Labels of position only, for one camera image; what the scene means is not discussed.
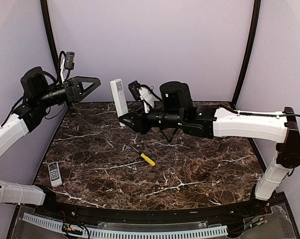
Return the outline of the yellow handled screwdriver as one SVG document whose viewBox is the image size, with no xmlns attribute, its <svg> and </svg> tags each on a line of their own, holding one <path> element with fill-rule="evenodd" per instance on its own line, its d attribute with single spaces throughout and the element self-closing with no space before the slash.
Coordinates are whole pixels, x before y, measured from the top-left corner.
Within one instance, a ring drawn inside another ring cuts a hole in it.
<svg viewBox="0 0 300 239">
<path fill-rule="evenodd" d="M 147 155 L 145 155 L 143 152 L 137 150 L 135 147 L 132 147 L 138 154 L 141 158 L 143 158 L 150 166 L 154 167 L 156 165 L 156 163 L 151 159 L 149 158 Z"/>
</svg>

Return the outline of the white remote control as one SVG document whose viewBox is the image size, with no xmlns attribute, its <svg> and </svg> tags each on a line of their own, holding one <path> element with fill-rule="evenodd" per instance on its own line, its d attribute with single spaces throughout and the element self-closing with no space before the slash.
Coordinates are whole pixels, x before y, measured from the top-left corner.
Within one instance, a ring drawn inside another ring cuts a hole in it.
<svg viewBox="0 0 300 239">
<path fill-rule="evenodd" d="M 128 107 L 126 103 L 123 83 L 121 79 L 115 79 L 110 81 L 111 92 L 117 112 L 117 116 L 123 116 L 128 113 Z"/>
</svg>

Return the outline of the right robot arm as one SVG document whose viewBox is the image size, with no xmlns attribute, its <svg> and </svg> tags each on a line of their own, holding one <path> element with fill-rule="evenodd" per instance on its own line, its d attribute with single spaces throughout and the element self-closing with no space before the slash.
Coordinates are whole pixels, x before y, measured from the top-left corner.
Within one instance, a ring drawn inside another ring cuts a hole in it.
<svg viewBox="0 0 300 239">
<path fill-rule="evenodd" d="M 195 107 L 189 86 L 178 81 L 160 86 L 157 96 L 147 85 L 134 81 L 130 92 L 143 105 L 118 117 L 120 123 L 135 132 L 146 134 L 151 128 L 181 129 L 183 133 L 201 137 L 246 137 L 276 143 L 276 157 L 255 186 L 254 197 L 244 211 L 255 216 L 264 207 L 284 178 L 300 166 L 300 132 L 298 114 L 285 107 L 277 112 L 240 111 L 226 106 Z"/>
</svg>

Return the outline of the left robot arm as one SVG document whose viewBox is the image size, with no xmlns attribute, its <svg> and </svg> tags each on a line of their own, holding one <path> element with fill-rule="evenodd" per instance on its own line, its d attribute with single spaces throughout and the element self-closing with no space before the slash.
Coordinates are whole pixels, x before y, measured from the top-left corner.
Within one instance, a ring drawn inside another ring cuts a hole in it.
<svg viewBox="0 0 300 239">
<path fill-rule="evenodd" d="M 65 103 L 76 104 L 101 85 L 96 77 L 76 76 L 58 81 L 41 67 L 34 67 L 21 78 L 23 96 L 13 105 L 0 125 L 0 158 L 21 138 L 36 129 L 48 115 L 48 108 Z M 57 217 L 61 207 L 49 190 L 0 180 L 0 203 L 41 206 L 50 217 Z"/>
</svg>

